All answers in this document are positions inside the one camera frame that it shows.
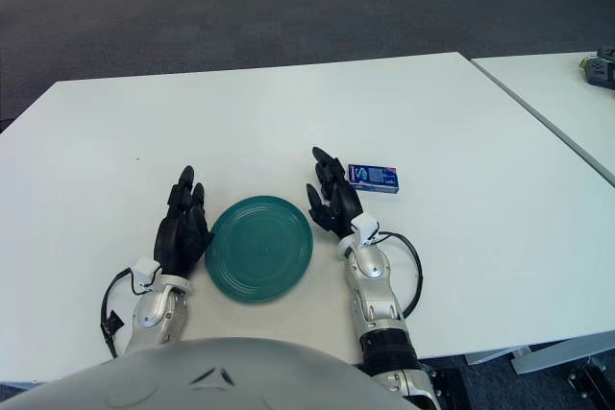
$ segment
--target robotic hand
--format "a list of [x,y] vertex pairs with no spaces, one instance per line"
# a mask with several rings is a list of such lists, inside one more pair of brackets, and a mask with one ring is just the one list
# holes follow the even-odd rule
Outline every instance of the robotic hand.
[[[113,334],[124,324],[113,311],[107,317],[107,298],[113,285],[128,274],[133,292],[141,298],[133,315],[127,354],[175,340],[184,327],[190,294],[188,277],[213,238],[205,221],[205,189],[197,183],[192,190],[193,182],[194,170],[188,165],[171,189],[169,209],[156,235],[154,259],[142,257],[135,266],[119,273],[107,289],[101,329],[113,357],[117,356]],[[141,287],[139,292],[135,279]]]
[[[389,391],[420,408],[439,409],[430,377],[421,368],[407,331],[405,317],[418,302],[422,269],[412,244],[401,234],[380,233],[376,219],[363,212],[357,192],[346,181],[339,159],[313,148],[316,176],[329,205],[323,205],[316,189],[307,185],[309,215],[325,230],[341,239],[338,257],[346,259],[346,281],[353,294],[353,321],[363,353],[361,369]],[[417,295],[403,312],[390,285],[390,264],[378,243],[394,236],[408,247],[417,263]]]

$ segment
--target blue box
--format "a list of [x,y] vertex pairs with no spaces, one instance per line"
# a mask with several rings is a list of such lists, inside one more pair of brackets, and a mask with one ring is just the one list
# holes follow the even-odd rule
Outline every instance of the blue box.
[[348,165],[348,182],[358,191],[396,194],[400,190],[397,171],[392,167]]

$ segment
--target black device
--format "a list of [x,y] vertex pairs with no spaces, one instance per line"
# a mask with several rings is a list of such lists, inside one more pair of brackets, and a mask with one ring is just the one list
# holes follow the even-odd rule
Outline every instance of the black device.
[[604,46],[598,49],[598,58],[615,62],[615,47]]
[[585,63],[585,77],[591,85],[615,89],[615,61],[597,57]]

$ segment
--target dark gray floor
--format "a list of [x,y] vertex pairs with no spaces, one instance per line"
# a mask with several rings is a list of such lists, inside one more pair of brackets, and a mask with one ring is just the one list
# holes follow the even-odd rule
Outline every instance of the dark gray floor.
[[[467,58],[595,50],[613,42],[613,5],[615,0],[0,0],[0,119],[18,116],[62,80],[454,50]],[[602,358],[615,382],[615,354]],[[592,408],[566,383],[570,366],[516,376],[504,358],[474,368],[461,357],[434,363],[463,370],[476,409]],[[0,400],[8,392],[0,386]]]

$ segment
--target white tabletop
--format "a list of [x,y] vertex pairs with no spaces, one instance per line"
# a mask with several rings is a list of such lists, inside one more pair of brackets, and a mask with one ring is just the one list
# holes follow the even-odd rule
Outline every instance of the white tabletop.
[[[408,319],[421,357],[615,329],[615,189],[457,53],[63,82],[0,135],[0,381],[109,358],[102,295],[152,254],[187,164],[210,224],[259,194],[307,214],[314,145],[398,168],[397,195],[359,196],[421,255],[423,298]],[[229,300],[199,264],[184,338],[268,337],[358,362],[336,239],[312,230],[309,268],[277,301]],[[406,304],[413,266],[382,247]],[[118,286],[120,350],[134,306]]]
[[578,67],[596,52],[473,62],[615,186],[615,91]]

